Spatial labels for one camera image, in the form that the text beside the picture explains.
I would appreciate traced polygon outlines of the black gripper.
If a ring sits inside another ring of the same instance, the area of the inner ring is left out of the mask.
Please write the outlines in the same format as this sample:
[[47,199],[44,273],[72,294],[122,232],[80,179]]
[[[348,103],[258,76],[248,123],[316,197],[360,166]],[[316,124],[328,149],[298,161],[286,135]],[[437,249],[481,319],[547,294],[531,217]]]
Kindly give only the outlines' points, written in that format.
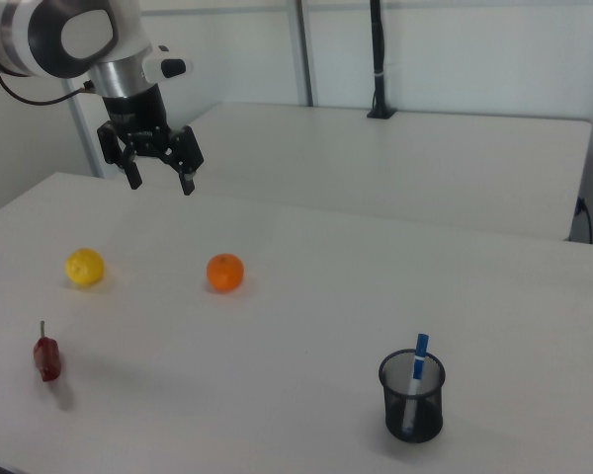
[[123,98],[104,98],[109,120],[97,129],[104,160],[126,175],[132,190],[142,185],[135,154],[160,158],[179,178],[185,196],[195,189],[194,177],[204,156],[189,126],[172,131],[158,85]]

